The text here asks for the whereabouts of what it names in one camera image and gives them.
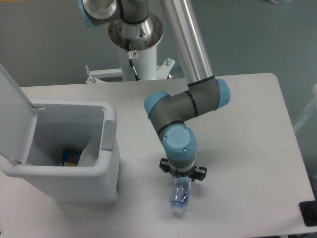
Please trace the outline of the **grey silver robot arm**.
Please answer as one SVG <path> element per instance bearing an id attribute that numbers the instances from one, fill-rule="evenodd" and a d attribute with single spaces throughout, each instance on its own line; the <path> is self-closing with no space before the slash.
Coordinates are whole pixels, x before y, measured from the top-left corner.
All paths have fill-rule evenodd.
<path id="1" fill-rule="evenodd" d="M 163 37 L 160 19 L 146 0 L 80 0 L 86 24 L 108 24 L 108 35 L 118 47 L 124 81 L 158 79 L 157 44 Z M 230 89 L 212 71 L 190 0 L 163 0 L 167 19 L 188 89 L 176 95 L 157 91 L 144 108 L 166 153 L 160 168 L 174 177 L 203 180 L 207 169 L 196 166 L 196 139 L 187 120 L 217 110 L 230 101 Z"/>

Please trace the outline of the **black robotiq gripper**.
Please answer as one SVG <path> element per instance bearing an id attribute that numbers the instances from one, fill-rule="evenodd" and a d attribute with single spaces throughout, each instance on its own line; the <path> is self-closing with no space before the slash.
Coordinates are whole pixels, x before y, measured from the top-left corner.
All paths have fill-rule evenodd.
<path id="1" fill-rule="evenodd" d="M 169 165 L 168 159 L 165 159 L 165 158 L 161 158 L 159 167 L 164 173 L 169 173 L 175 178 L 189 177 L 191 178 L 191 181 L 195 181 L 195 180 L 203 181 L 207 175 L 206 167 L 193 166 L 191 169 L 184 172 L 174 170 Z"/>

